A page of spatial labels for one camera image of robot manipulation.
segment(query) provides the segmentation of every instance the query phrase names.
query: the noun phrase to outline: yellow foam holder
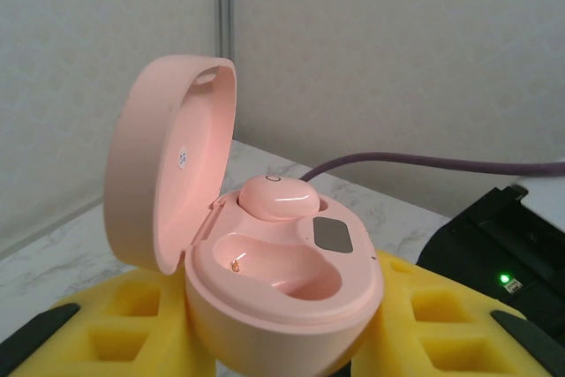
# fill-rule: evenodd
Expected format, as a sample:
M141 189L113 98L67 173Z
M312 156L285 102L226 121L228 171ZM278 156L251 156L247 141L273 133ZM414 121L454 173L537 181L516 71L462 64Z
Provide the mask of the yellow foam holder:
M385 296L352 377L549 376L491 317L522 315L462 284L377 252ZM63 299L80 310L13 377L214 377L191 331L184 270L136 269Z

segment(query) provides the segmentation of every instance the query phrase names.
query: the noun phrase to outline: pink plastic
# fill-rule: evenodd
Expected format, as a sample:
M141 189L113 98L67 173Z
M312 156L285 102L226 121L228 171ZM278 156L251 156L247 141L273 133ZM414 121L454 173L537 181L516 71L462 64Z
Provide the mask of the pink plastic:
M320 211L320 197L305 181L257 176L241 188L239 206L262 221L287 221L316 215Z
M138 77L106 171L109 243L170 274L185 257L194 327L247 375L325 375L377 310L380 266L363 223L307 183L256 177L218 199L236 103L232 62L164 57ZM313 218L340 220L352 253L318 247Z

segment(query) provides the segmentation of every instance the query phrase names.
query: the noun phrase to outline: marble surface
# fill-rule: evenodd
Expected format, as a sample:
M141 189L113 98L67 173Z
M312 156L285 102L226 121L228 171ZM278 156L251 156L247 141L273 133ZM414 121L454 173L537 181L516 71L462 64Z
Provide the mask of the marble surface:
M261 174L300 177L308 168L254 147L232 144L222 192ZM364 222L375 247L416 261L447 218L330 175L312 181ZM104 235L102 206L73 219L0 261L0 341L58 299L132 267L114 258ZM218 366L218 375L234 376Z

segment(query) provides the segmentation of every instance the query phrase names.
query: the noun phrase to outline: open lid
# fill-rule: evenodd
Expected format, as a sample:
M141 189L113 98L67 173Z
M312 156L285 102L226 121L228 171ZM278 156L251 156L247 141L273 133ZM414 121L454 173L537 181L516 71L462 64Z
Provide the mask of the open lid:
M120 260L177 269L220 193L235 112L228 59L162 57L138 76L104 182L106 233Z

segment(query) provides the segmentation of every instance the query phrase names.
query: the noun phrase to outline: wireless earbud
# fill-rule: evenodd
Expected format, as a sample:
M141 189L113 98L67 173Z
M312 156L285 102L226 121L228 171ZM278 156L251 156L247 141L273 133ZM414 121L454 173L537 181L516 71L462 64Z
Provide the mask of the wireless earbud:
M262 221L288 221L316 215L320 196L302 180L289 177L258 176L244 184L239 206Z

